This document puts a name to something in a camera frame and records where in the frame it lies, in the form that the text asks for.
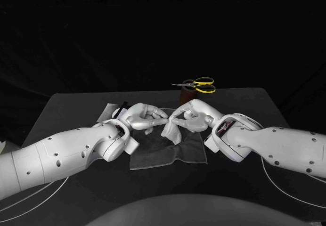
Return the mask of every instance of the cloth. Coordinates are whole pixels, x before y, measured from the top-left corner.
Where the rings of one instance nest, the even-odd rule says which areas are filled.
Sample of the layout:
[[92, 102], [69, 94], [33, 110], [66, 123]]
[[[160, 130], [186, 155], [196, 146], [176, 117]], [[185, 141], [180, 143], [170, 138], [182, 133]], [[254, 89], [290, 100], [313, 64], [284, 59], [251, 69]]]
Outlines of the cloth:
[[[174, 109], [170, 108], [161, 108], [161, 110], [169, 116], [174, 111]], [[140, 146], [130, 157], [130, 169], [138, 170], [166, 166], [176, 160], [186, 163], [208, 164], [203, 141], [199, 132], [192, 133], [187, 129], [179, 127], [182, 142], [174, 145], [166, 137], [161, 137], [163, 128], [164, 125], [156, 126], [148, 135], [144, 134], [143, 130], [133, 131], [133, 137], [140, 143]]]

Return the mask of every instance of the cable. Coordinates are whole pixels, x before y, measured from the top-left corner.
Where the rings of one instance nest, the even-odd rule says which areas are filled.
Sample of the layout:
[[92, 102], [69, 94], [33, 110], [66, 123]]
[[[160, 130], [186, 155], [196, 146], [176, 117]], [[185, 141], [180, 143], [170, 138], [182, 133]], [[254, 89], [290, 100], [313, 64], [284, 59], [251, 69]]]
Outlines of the cable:
[[[271, 181], [271, 183], [273, 183], [273, 185], [277, 187], [277, 185], [275, 185], [275, 183], [273, 182], [273, 180], [271, 180], [271, 178], [270, 178], [270, 176], [268, 176], [268, 173], [267, 173], [267, 169], [265, 169], [265, 165], [264, 165], [264, 159], [262, 159], [262, 157], [261, 157], [261, 163], [262, 163], [262, 168], [264, 168], [264, 171], [265, 171], [265, 174], [267, 174], [267, 177], [268, 177], [268, 179], [270, 179], [270, 181]], [[296, 197], [293, 197], [291, 195], [288, 195], [278, 187], [277, 187], [277, 189], [288, 196], [288, 197], [291, 197], [293, 199], [296, 199], [297, 201], [300, 201], [300, 202], [304, 202], [306, 204], [309, 204], [309, 205], [311, 205], [311, 206], [316, 206], [316, 207], [319, 207], [319, 208], [323, 208], [323, 209], [326, 209], [326, 207], [324, 206], [319, 206], [319, 205], [314, 205], [314, 204], [311, 204], [311, 203], [309, 203], [309, 202], [306, 202], [306, 201], [303, 201], [303, 200], [300, 200], [300, 199], [297, 199]]]
[[3, 208], [0, 210], [4, 211], [6, 209], [9, 209], [10, 207], [13, 207], [14, 205], [17, 205], [22, 201], [24, 201], [27, 198], [30, 198], [35, 194], [37, 194], [43, 189], [46, 189], [55, 182], [50, 182], [42, 189], [39, 189], [32, 195], [29, 195], [24, 199], [22, 199], [20, 201], [17, 201], [13, 205], [7, 206], [6, 208]]
[[66, 180], [68, 180], [68, 178], [69, 177], [66, 177], [66, 179], [65, 179], [65, 181], [63, 181], [63, 183], [62, 183], [62, 185], [59, 186], [59, 188], [56, 189], [56, 191], [52, 193], [52, 195], [27, 211], [27, 212], [24, 212], [23, 214], [20, 214], [19, 216], [16, 216], [16, 217], [13, 217], [13, 218], [10, 218], [10, 219], [7, 219], [7, 220], [3, 220], [3, 221], [0, 221], [0, 223], [3, 223], [3, 222], [6, 222], [6, 221], [10, 221], [10, 220], [13, 220], [13, 219], [16, 219], [16, 218], [19, 218], [22, 215], [24, 215], [26, 213], [29, 213], [32, 210], [35, 210], [47, 200], [49, 200], [49, 198], [55, 195], [55, 193], [58, 192], [58, 190], [60, 189], [60, 187], [63, 186], [63, 184], [66, 183]]
[[323, 183], [326, 183], [326, 181], [324, 181], [324, 180], [322, 180], [322, 179], [316, 178], [314, 176], [311, 176], [311, 175], [309, 175], [309, 174], [307, 174], [307, 176], [309, 176], [309, 177], [311, 177], [311, 178], [314, 178], [316, 180], [322, 181]]

